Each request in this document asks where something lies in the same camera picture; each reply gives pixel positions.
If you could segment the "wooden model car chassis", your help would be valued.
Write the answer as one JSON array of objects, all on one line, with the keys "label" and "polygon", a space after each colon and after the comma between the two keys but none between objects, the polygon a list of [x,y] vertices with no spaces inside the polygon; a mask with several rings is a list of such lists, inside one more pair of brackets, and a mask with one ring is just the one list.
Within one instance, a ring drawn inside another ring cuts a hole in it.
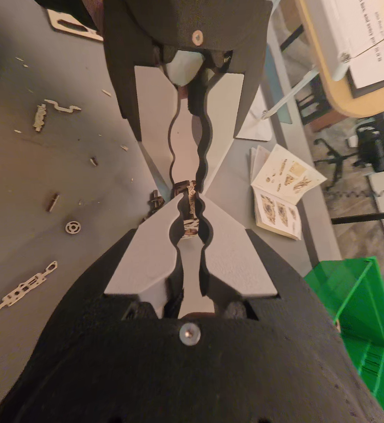
[{"label": "wooden model car chassis", "polygon": [[[186,193],[188,198],[187,186],[189,185],[189,182],[190,181],[182,181],[182,182],[176,183],[174,185],[174,196],[175,197],[180,195],[183,196],[184,193]],[[146,214],[146,216],[142,219],[141,223],[143,223],[145,220],[149,219],[153,214],[159,211],[164,206],[165,200],[159,194],[159,191],[157,189],[154,189],[150,193],[149,201],[147,203],[149,205],[149,211]],[[180,203],[180,212],[184,219],[184,235],[182,239],[189,239],[189,238],[197,236],[198,229],[199,229],[199,218],[197,217],[196,220],[187,219],[189,216],[189,200],[188,199]]]}]

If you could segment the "short ornamented wooden strip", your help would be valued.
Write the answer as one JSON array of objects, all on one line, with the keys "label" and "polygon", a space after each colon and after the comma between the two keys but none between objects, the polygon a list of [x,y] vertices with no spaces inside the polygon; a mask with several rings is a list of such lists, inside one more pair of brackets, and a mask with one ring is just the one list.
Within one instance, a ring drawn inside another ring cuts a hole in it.
[{"label": "short ornamented wooden strip", "polygon": [[42,103],[37,106],[37,110],[34,116],[32,127],[38,133],[41,132],[44,124],[45,124],[45,116],[47,114],[46,104]]}]

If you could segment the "wooden cutout parts sheet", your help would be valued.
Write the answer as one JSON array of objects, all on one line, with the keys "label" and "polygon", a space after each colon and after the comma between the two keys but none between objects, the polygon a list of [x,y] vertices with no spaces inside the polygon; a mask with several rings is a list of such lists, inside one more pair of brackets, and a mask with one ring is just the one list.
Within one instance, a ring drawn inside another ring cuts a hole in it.
[{"label": "wooden cutout parts sheet", "polygon": [[46,9],[46,11],[50,25],[54,30],[100,43],[103,42],[104,39],[98,31],[81,24],[70,14],[55,12],[50,9]]}]

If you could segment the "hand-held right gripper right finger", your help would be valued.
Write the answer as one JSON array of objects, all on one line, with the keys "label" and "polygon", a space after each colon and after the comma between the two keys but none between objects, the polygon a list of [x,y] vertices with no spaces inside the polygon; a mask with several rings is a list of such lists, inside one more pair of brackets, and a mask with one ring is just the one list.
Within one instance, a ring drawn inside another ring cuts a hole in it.
[{"label": "hand-held right gripper right finger", "polygon": [[216,314],[233,302],[274,298],[278,291],[246,228],[202,194],[196,196],[198,236],[203,243],[199,282]]}]

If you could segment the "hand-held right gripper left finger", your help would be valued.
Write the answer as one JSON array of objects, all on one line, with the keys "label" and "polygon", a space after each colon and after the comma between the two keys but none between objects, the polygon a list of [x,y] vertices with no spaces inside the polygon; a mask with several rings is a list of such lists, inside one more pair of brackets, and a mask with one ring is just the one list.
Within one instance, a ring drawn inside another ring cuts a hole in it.
[{"label": "hand-held right gripper left finger", "polygon": [[184,270],[178,243],[184,236],[180,193],[136,230],[104,291],[150,303],[157,316],[178,318],[184,299]]}]

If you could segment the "long holed wooden strip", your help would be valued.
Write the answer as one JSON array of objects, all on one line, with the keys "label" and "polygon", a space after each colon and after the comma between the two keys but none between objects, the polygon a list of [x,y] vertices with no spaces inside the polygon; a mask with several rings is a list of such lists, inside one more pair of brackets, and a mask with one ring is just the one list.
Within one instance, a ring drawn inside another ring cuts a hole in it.
[{"label": "long holed wooden strip", "polygon": [[36,273],[31,278],[26,280],[23,283],[20,283],[14,290],[6,294],[0,302],[0,310],[3,308],[8,308],[17,303],[21,298],[23,298],[27,293],[33,289],[40,286],[47,277],[57,269],[58,262],[51,262],[43,272]]}]

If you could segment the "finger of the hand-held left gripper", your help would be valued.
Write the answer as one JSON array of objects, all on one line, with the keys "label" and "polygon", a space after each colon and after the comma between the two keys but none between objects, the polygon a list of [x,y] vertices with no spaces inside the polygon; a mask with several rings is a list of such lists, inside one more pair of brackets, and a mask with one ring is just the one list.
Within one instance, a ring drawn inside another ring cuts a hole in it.
[{"label": "finger of the hand-held left gripper", "polygon": [[139,109],[140,149],[165,201],[170,201],[173,183],[170,167],[169,128],[178,110],[178,92],[160,67],[135,66]]},{"label": "finger of the hand-held left gripper", "polygon": [[198,192],[206,194],[234,140],[244,75],[201,70],[188,85],[188,106],[198,122]]}]

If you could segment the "black office chair base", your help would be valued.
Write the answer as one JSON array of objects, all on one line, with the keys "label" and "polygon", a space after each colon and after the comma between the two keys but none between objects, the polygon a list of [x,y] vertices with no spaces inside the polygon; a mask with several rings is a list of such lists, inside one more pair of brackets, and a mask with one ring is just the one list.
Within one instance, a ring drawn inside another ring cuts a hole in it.
[{"label": "black office chair base", "polygon": [[313,141],[313,144],[314,145],[318,145],[320,143],[322,143],[324,146],[327,147],[327,156],[328,156],[328,158],[321,159],[321,160],[316,160],[316,161],[314,161],[314,165],[317,166],[320,163],[327,163],[329,165],[335,165],[332,182],[330,183],[329,186],[326,186],[324,188],[324,191],[328,192],[342,178],[342,176],[343,176],[343,163],[344,163],[344,161],[346,161],[347,159],[349,159],[349,158],[351,158],[353,156],[357,156],[358,153],[357,152],[353,152],[353,153],[348,154],[348,155],[342,155],[341,153],[339,153],[338,151],[336,151],[331,145],[329,145],[326,142],[326,140],[324,140],[322,138],[318,138],[318,139],[315,139]]}]

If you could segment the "white instruction booklet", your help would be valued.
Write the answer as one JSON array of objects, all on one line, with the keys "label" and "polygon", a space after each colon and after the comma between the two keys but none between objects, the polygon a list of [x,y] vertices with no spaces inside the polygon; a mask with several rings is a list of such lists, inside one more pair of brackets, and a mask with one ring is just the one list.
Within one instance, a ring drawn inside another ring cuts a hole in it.
[{"label": "white instruction booklet", "polygon": [[327,178],[278,144],[272,151],[261,145],[252,147],[249,157],[256,225],[301,240],[297,204],[305,193]]}]

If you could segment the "ornamented wooden bumper strip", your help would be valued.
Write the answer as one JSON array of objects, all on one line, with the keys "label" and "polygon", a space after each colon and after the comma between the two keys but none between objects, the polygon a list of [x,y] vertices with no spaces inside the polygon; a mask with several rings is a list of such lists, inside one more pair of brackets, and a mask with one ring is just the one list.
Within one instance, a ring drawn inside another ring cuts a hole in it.
[{"label": "ornamented wooden bumper strip", "polygon": [[188,190],[188,200],[189,200],[189,216],[187,219],[196,220],[196,208],[195,208],[195,200],[196,200],[196,191],[195,191],[195,181],[190,181],[189,185],[187,186]]}]

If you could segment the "black framed printed sheet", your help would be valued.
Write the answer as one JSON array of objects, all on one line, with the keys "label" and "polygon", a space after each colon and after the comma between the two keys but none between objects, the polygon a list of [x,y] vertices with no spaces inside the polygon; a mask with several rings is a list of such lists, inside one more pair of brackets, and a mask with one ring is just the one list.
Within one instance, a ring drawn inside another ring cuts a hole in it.
[{"label": "black framed printed sheet", "polygon": [[347,79],[352,97],[384,87],[384,0],[326,0],[312,4],[330,77]]}]

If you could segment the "green plastic bin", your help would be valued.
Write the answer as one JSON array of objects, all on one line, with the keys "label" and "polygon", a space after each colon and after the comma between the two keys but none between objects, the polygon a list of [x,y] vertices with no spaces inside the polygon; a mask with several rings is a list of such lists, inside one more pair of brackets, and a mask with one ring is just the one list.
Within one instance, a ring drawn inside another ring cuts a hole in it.
[{"label": "green plastic bin", "polygon": [[322,261],[304,279],[339,324],[357,373],[384,410],[384,281],[377,259]]}]

